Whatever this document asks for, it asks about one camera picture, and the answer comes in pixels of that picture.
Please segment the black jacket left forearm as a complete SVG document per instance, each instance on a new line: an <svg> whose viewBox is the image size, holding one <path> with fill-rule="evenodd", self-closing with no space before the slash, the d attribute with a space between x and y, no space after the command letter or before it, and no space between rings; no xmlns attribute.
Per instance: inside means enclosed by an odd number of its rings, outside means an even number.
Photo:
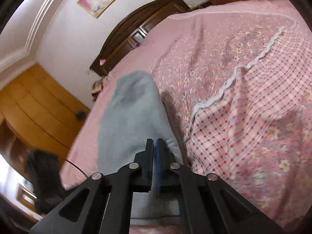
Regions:
<svg viewBox="0 0 312 234"><path fill-rule="evenodd" d="M65 189L60 179L59 160L52 153L34 150L28 154L25 170L36 196L35 208L39 214L48 214L76 187Z"/></svg>

